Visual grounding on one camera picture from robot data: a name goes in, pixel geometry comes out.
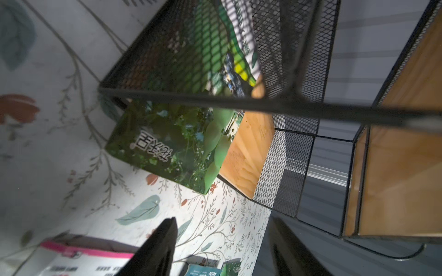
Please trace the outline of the purple flower seed bag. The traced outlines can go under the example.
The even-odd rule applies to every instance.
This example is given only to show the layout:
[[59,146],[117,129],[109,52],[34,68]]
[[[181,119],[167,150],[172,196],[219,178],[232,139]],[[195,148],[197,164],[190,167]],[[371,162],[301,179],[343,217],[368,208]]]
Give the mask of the purple flower seed bag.
[[221,273],[222,270],[215,267],[190,264],[184,276],[220,276]]

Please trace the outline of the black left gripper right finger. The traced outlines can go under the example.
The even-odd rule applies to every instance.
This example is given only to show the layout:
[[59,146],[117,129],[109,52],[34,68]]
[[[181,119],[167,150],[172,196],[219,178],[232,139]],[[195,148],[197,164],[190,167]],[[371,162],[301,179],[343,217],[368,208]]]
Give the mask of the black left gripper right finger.
[[281,218],[271,217],[268,228],[273,264],[278,276],[331,275]]

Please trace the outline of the green gourd seed bag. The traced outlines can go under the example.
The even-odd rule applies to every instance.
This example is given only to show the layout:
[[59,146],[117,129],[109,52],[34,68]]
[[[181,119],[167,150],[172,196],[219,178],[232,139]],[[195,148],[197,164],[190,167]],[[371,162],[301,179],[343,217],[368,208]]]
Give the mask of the green gourd seed bag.
[[[249,1],[172,1],[144,31],[117,89],[251,97],[260,76]],[[206,194],[244,117],[241,110],[133,99],[106,151]]]
[[222,266],[220,276],[238,276],[241,270],[241,261],[228,261]]

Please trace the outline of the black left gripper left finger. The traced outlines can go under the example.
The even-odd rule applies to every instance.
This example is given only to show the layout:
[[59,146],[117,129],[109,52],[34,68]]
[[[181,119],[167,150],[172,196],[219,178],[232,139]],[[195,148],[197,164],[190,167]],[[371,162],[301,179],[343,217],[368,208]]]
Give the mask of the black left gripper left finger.
[[166,218],[119,270],[117,276],[168,276],[178,235],[174,217]]

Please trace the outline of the pink carnation seed bag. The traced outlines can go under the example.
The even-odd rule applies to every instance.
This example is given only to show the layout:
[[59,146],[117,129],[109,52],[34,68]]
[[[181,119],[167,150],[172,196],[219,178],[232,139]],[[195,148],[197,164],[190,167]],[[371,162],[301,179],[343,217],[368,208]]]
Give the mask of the pink carnation seed bag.
[[43,242],[36,251],[36,276],[115,276],[133,257],[97,249]]

